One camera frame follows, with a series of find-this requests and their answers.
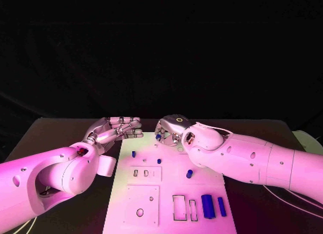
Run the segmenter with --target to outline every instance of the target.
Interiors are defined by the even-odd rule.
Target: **blue cylinder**
[[[225,209],[224,199],[220,197],[218,201],[220,201],[221,215],[223,215],[223,217],[225,217],[227,216],[227,209]]]
[[[204,207],[205,218],[210,219],[217,218],[214,204],[212,204],[212,195],[210,194],[202,195],[202,207]]]
[[[192,175],[194,175],[194,171],[192,171],[192,170],[188,170],[188,178],[189,178],[189,179],[192,178]]]

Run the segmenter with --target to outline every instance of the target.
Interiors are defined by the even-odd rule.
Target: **black background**
[[[40,117],[174,113],[323,136],[323,1],[0,0],[0,162]]]

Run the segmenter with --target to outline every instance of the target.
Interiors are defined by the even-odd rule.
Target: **cable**
[[[29,232],[31,232],[31,230],[32,230],[32,227],[34,227],[35,221],[37,221],[37,218],[35,218],[35,220],[34,220],[34,223],[32,223],[32,225],[31,225],[31,228],[29,228],[29,231],[27,232],[27,234],[29,234]]]
[[[296,195],[302,200],[305,200],[306,202],[309,202],[311,204],[313,204],[315,206],[318,206],[319,208],[323,209],[323,207],[321,205],[318,205],[316,203],[313,203],[312,201],[309,201],[306,198],[303,198],[299,194],[296,194],[293,191],[290,191],[289,189],[286,189],[293,195]]]
[[[280,198],[280,196],[267,188],[266,185],[264,185],[264,187],[266,187],[266,189],[270,191],[270,193],[272,193],[282,201],[285,201],[289,205],[292,205],[293,207],[296,207],[298,209],[300,209],[300,210],[305,211],[306,213],[309,213],[309,214],[318,216],[319,218],[323,218],[323,216],[321,216],[321,215],[312,213],[311,211],[302,209],[300,207],[298,207],[296,205],[293,205],[292,203],[289,203],[289,202],[287,202],[283,198]]]
[[[24,226],[19,228],[19,230],[14,234],[19,233],[19,231],[25,228],[25,226],[29,224],[29,222],[31,222],[31,220],[24,224]]]

